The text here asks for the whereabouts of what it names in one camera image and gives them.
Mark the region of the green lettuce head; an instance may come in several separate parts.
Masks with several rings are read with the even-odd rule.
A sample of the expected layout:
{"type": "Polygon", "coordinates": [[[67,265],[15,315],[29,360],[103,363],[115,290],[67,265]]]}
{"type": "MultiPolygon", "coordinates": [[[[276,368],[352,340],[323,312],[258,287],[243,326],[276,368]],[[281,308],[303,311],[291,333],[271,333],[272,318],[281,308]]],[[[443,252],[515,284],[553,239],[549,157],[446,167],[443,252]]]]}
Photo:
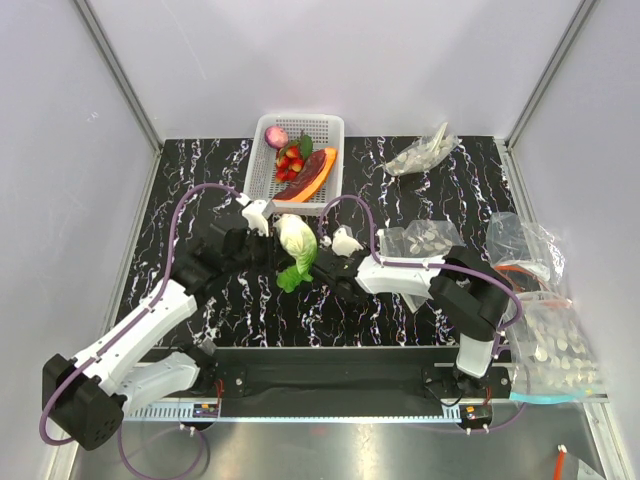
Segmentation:
{"type": "Polygon", "coordinates": [[[298,215],[283,214],[274,224],[283,250],[294,260],[292,266],[278,273],[276,284],[286,293],[294,292],[303,282],[311,282],[311,268],[318,253],[317,238],[298,215]]]}

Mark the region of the zip bag with white slices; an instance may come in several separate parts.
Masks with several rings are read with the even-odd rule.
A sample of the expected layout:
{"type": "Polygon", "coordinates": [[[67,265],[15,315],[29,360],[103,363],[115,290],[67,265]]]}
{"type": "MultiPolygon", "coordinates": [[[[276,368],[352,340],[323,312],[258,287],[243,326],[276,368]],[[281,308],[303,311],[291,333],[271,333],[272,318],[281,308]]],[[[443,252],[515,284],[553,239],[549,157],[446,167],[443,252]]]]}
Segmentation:
{"type": "Polygon", "coordinates": [[[464,246],[455,225],[449,221],[413,220],[407,228],[377,231],[383,257],[427,258],[442,256],[453,246],[464,246]]]}

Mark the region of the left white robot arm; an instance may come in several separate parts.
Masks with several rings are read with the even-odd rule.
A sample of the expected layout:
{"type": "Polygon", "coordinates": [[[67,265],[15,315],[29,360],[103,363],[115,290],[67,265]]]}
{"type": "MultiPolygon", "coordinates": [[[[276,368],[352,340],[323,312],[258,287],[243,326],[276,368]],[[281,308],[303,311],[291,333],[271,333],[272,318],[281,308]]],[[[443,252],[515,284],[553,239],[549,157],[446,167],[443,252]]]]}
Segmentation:
{"type": "Polygon", "coordinates": [[[214,228],[113,329],[67,359],[51,357],[42,370],[41,439],[52,446],[77,442],[91,451],[120,427],[126,414],[171,393],[208,394],[219,382],[213,354],[182,346],[166,358],[138,363],[170,330],[202,308],[221,277],[274,271],[285,258],[274,228],[214,228]]]}

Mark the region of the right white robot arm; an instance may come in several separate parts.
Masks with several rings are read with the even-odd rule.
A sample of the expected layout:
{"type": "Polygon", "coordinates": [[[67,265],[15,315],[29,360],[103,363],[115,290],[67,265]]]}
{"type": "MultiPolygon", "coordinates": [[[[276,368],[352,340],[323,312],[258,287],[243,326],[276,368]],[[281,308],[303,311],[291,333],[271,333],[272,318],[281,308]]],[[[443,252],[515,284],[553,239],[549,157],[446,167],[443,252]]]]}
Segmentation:
{"type": "Polygon", "coordinates": [[[311,276],[345,300],[383,293],[432,300],[459,334],[454,384],[466,396],[476,396],[490,383],[499,328],[509,306],[522,313],[508,282],[476,253],[463,246],[428,258],[385,257],[374,251],[340,256],[322,250],[311,276]]]}

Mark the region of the back bag of slices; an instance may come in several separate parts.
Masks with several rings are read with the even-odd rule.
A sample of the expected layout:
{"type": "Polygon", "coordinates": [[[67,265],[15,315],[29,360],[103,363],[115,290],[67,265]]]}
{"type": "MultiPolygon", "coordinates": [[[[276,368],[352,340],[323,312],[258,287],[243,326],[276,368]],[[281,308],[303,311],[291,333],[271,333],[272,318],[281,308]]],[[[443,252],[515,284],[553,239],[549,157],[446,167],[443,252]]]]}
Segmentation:
{"type": "Polygon", "coordinates": [[[384,165],[391,176],[401,177],[428,172],[438,166],[459,145],[459,138],[447,132],[448,123],[443,122],[431,136],[421,136],[409,147],[398,153],[384,165]]]}

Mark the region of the blue-zip bag of slices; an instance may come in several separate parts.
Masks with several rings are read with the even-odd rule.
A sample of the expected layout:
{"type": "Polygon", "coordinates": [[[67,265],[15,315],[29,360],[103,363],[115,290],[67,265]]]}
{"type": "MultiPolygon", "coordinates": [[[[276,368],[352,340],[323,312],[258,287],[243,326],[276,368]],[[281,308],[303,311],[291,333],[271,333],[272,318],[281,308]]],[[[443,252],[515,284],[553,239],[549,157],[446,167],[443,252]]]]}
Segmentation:
{"type": "Polygon", "coordinates": [[[513,364],[510,399],[554,405],[603,395],[599,364],[572,302],[543,291],[518,298],[522,318],[506,329],[513,364]]]}

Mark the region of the red cherry bunch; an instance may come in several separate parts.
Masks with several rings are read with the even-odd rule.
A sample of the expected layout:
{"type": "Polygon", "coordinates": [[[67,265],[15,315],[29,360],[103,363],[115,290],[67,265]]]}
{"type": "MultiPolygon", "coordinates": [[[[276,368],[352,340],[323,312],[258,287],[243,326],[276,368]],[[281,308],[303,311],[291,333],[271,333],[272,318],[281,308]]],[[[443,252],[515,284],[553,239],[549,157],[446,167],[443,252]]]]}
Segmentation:
{"type": "Polygon", "coordinates": [[[289,141],[276,155],[275,181],[286,183],[293,180],[305,166],[313,152],[313,140],[307,134],[289,141]]]}

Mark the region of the orange papaya slice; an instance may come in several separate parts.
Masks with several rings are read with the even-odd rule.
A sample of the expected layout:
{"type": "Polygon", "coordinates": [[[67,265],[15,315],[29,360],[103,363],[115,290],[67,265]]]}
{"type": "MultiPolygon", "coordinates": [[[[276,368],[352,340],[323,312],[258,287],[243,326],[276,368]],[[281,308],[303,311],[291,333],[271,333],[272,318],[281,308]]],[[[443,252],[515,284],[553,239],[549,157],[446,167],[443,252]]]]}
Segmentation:
{"type": "Polygon", "coordinates": [[[274,196],[276,201],[303,203],[324,185],[336,162],[338,151],[327,147],[313,152],[289,185],[274,196]]]}

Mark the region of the purple onion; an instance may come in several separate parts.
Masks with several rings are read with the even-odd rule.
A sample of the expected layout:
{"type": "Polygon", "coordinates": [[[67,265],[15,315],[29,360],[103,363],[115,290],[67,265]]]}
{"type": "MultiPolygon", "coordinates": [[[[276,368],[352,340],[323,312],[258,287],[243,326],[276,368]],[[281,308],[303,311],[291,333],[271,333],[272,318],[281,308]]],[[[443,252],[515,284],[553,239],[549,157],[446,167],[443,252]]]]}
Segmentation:
{"type": "Polygon", "coordinates": [[[288,133],[277,125],[266,128],[264,139],[269,147],[276,150],[284,148],[289,143],[288,133]]]}

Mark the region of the white perforated plastic basket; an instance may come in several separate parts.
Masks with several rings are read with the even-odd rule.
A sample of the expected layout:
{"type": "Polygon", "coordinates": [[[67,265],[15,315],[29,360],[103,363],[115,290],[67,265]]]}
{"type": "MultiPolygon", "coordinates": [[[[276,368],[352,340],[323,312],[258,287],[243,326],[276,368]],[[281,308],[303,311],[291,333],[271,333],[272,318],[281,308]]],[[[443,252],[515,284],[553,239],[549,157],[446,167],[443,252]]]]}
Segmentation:
{"type": "Polygon", "coordinates": [[[342,194],[345,124],[341,117],[318,113],[271,113],[263,115],[257,123],[248,161],[243,192],[254,200],[270,200],[285,188],[277,183],[276,151],[265,140],[268,127],[283,128],[290,139],[301,133],[308,134],[314,149],[333,147],[337,158],[323,186],[303,203],[275,201],[275,212],[301,216],[319,216],[326,204],[342,194]]]}

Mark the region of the crumpled clear bags pile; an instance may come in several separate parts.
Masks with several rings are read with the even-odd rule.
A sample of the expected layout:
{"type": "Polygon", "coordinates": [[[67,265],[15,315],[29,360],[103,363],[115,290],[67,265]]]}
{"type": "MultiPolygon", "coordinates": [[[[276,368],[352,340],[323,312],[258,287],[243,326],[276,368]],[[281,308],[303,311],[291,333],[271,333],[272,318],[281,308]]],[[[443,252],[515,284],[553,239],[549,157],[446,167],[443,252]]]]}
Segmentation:
{"type": "Polygon", "coordinates": [[[489,221],[486,250],[491,266],[521,301],[553,308],[573,305],[562,240],[556,234],[515,213],[497,212],[489,221]]]}

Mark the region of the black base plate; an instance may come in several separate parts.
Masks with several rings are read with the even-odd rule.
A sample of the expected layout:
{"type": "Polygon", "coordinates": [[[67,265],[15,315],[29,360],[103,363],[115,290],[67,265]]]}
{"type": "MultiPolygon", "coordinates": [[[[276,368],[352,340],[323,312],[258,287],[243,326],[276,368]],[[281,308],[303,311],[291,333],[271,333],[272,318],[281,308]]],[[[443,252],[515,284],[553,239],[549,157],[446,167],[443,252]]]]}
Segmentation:
{"type": "Polygon", "coordinates": [[[224,399],[285,391],[449,393],[456,346],[220,347],[214,377],[224,399]]]}

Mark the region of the left aluminium frame post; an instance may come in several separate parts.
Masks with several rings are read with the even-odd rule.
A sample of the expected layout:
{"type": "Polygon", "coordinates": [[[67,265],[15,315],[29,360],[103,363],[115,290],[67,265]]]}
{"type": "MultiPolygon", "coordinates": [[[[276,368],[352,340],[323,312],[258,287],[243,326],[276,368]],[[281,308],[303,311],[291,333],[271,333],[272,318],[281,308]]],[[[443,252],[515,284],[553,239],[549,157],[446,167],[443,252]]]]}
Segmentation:
{"type": "Polygon", "coordinates": [[[72,0],[71,3],[91,36],[116,87],[125,100],[130,113],[133,115],[147,143],[154,152],[160,152],[164,141],[160,138],[150,117],[146,113],[91,2],[87,0],[72,0]]]}

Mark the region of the aluminium frame post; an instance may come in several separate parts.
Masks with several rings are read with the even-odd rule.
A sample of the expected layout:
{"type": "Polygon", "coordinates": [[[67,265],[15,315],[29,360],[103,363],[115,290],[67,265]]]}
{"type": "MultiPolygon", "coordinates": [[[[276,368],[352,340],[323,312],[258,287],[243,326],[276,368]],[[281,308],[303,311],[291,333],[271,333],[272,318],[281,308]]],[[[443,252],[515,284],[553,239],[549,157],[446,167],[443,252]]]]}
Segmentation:
{"type": "Polygon", "coordinates": [[[147,143],[154,152],[160,152],[164,141],[160,138],[150,117],[146,113],[91,2],[87,0],[72,0],[71,3],[91,36],[116,87],[125,100],[130,113],[133,115],[147,143]]]}
{"type": "Polygon", "coordinates": [[[581,0],[578,3],[576,10],[547,61],[522,112],[519,114],[509,135],[504,139],[508,151],[513,150],[522,137],[524,130],[544,99],[547,90],[557,76],[566,57],[598,5],[598,0],[581,0]]]}

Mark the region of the right aluminium frame post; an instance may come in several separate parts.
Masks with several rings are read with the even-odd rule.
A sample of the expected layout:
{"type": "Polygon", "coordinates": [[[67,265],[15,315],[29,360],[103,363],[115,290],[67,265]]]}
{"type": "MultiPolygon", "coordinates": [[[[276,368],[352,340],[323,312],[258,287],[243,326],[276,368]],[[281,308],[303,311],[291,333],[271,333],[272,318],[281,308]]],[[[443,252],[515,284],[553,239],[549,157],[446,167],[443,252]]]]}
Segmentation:
{"type": "Polygon", "coordinates": [[[598,0],[581,0],[578,3],[576,10],[547,61],[522,112],[519,114],[509,135],[504,139],[508,151],[513,150],[522,137],[524,130],[544,99],[547,90],[557,76],[566,57],[598,5],[598,0]]]}

